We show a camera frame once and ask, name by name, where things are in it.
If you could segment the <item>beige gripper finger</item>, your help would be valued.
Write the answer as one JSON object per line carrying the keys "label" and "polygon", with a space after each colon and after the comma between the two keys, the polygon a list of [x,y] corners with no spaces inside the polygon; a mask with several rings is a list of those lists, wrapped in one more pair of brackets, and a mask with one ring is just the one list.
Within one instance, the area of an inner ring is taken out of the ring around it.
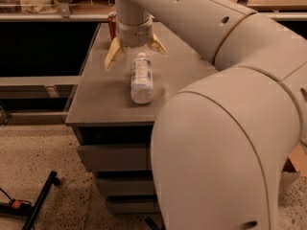
{"label": "beige gripper finger", "polygon": [[167,56],[168,52],[162,42],[158,39],[158,37],[153,34],[153,37],[151,38],[150,42],[148,43],[151,50],[160,53],[163,56]]}
{"label": "beige gripper finger", "polygon": [[105,69],[110,71],[111,68],[119,62],[126,54],[126,49],[118,37],[114,37],[105,58]]}

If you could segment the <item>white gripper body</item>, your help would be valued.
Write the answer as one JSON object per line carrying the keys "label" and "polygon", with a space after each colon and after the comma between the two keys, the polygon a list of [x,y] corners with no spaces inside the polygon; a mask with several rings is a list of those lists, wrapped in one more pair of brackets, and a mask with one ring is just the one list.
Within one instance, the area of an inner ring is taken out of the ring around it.
{"label": "white gripper body", "polygon": [[140,25],[126,25],[116,22],[116,35],[126,47],[136,48],[148,44],[154,38],[153,21],[149,18]]}

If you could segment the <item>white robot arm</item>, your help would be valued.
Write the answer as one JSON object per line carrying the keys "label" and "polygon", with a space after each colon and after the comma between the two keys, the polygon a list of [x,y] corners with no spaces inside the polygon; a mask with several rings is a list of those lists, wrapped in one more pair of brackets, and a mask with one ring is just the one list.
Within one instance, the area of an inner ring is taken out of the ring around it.
{"label": "white robot arm", "polygon": [[150,13],[215,67],[161,109],[151,143],[167,230],[278,230],[288,155],[306,131],[306,41],[228,0],[116,0]]}

